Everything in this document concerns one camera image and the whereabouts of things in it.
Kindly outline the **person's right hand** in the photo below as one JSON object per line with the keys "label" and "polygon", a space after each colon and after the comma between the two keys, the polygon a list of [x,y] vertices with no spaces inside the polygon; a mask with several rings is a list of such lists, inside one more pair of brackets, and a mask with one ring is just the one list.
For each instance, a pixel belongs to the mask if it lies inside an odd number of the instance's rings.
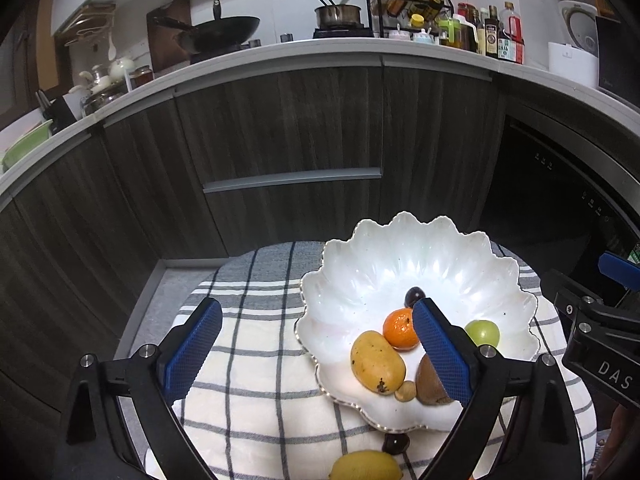
{"label": "person's right hand", "polygon": [[623,405],[619,405],[613,413],[611,422],[611,432],[608,435],[602,453],[593,469],[593,478],[599,479],[604,474],[605,469],[610,466],[612,460],[617,455],[620,446],[629,436],[632,426],[638,418],[636,410],[628,410]]}

